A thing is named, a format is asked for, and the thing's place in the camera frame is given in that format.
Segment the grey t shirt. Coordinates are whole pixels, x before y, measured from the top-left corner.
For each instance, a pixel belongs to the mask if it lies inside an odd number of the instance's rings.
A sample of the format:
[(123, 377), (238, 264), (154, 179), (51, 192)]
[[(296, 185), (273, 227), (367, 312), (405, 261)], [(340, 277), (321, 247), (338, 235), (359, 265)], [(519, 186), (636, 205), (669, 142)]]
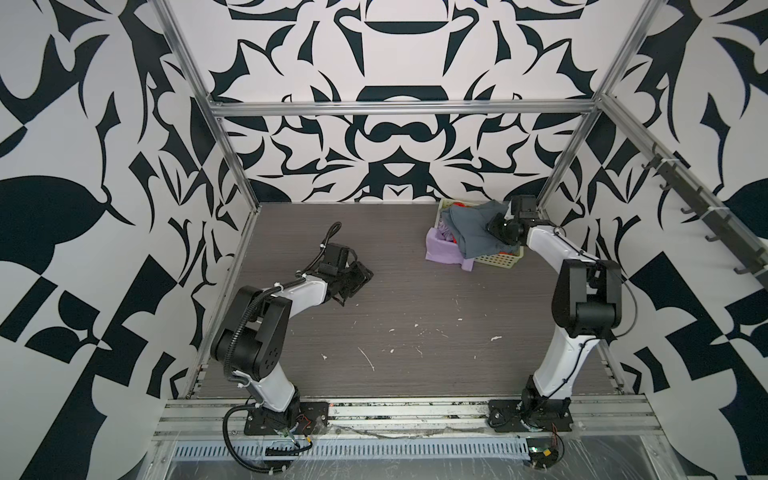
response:
[(465, 259), (499, 253), (516, 254), (517, 244), (506, 244), (487, 231), (487, 225), (497, 214), (504, 215), (507, 205), (497, 201), (477, 206), (454, 203), (441, 212), (441, 220), (450, 229)]

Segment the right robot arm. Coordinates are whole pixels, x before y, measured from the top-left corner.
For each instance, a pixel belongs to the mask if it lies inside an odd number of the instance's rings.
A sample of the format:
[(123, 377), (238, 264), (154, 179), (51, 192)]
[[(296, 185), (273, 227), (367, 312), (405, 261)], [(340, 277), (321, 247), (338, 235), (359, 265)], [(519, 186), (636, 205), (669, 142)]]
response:
[(489, 403), (489, 425), (497, 431), (510, 431), (515, 422), (531, 431), (566, 430), (573, 385), (584, 362), (621, 322), (621, 267), (571, 243), (561, 228), (539, 215), (532, 195), (512, 197), (507, 212), (495, 215), (487, 231), (536, 252), (558, 274), (551, 301), (555, 331), (544, 360), (517, 406)]

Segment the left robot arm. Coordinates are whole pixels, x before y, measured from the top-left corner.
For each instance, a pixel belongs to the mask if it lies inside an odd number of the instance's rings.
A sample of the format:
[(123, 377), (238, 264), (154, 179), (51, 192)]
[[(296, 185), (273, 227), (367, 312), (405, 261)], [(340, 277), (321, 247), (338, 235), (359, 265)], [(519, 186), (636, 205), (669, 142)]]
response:
[(210, 346), (225, 378), (248, 391), (254, 417), (273, 429), (293, 427), (300, 415), (298, 388), (280, 365), (289, 321), (331, 300), (344, 304), (374, 273), (360, 261), (333, 269), (321, 266), (266, 289), (242, 287), (232, 300)]

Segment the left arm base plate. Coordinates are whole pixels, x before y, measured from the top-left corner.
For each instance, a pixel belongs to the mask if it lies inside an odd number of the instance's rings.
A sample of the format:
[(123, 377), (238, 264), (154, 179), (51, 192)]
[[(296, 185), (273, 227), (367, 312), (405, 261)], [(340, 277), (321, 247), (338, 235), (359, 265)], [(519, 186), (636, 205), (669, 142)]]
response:
[(252, 409), (246, 417), (246, 436), (266, 436), (282, 430), (309, 435), (326, 426), (330, 404), (327, 402), (292, 402), (286, 411), (276, 412), (266, 407)]

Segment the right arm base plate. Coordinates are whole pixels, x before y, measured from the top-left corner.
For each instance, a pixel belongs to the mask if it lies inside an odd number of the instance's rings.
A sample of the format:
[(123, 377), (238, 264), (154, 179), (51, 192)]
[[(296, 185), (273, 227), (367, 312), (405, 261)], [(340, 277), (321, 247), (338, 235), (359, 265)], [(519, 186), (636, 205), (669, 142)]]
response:
[(537, 401), (491, 400), (488, 402), (487, 425), (497, 433), (570, 432), (573, 418), (571, 399)]

